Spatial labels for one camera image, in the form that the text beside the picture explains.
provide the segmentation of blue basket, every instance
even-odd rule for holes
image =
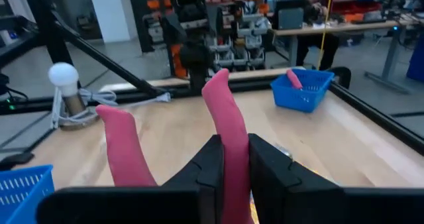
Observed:
[[[51,165],[0,172],[0,223],[36,223],[44,196],[54,192]]]
[[[293,88],[287,75],[282,75],[271,83],[274,101],[277,106],[310,113],[324,98],[334,73],[300,69],[293,72],[303,89]]]

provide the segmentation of pink object in basket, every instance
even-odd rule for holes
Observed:
[[[302,83],[299,81],[299,78],[297,78],[296,74],[291,69],[287,71],[287,77],[289,78],[289,81],[291,82],[294,88],[302,89]]]
[[[107,159],[115,186],[157,186],[141,151],[133,115],[106,105],[95,110],[105,124]]]
[[[243,116],[228,87],[229,71],[223,69],[202,89],[224,145],[223,224],[253,223],[250,215],[248,136]]]

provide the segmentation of person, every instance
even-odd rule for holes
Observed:
[[[308,7],[315,9],[319,14],[326,16],[328,9],[320,4],[321,0],[307,0],[309,2]],[[323,39],[322,34],[310,34],[310,35],[299,35],[297,36],[297,60],[296,66],[303,66],[303,61],[307,53],[309,52],[310,46],[316,46],[321,48],[321,41]],[[334,56],[337,48],[339,47],[339,38],[333,34],[325,34],[324,46],[323,46],[323,57],[321,59],[320,70],[327,70],[333,65]]]

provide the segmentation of desk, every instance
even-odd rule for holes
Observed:
[[[286,69],[233,74],[233,79]],[[183,83],[163,80],[162,85]],[[123,88],[123,84],[108,87]],[[234,94],[248,132],[288,149],[295,160],[343,186],[424,187],[424,158],[330,91],[312,114],[276,107],[270,90]],[[178,172],[215,134],[201,97],[129,109],[147,164],[159,184]],[[53,164],[56,189],[111,186],[101,121],[52,133],[25,166]]]
[[[379,28],[392,28],[397,26],[398,29],[394,31],[392,41],[390,43],[390,48],[384,63],[384,69],[381,75],[376,75],[370,72],[365,72],[365,76],[380,82],[398,92],[401,93],[410,93],[410,91],[403,87],[402,85],[396,84],[390,81],[390,77],[395,69],[395,64],[397,62],[397,56],[399,54],[398,43],[401,37],[404,34],[404,26],[416,24],[416,21],[411,20],[410,18],[405,18],[397,21],[386,21],[384,23],[372,23],[372,24],[363,24],[363,25],[353,25],[350,23],[339,24],[335,27],[328,26],[325,30],[327,33],[333,32],[346,32],[346,31],[356,31],[356,30],[369,30],[369,29],[379,29]],[[290,36],[290,49],[289,49],[289,60],[290,66],[296,66],[296,55],[297,55],[297,36],[298,35],[308,35],[308,34],[322,34],[324,33],[323,28],[312,28],[304,27],[301,29],[290,29],[290,30],[274,30],[276,36]]]

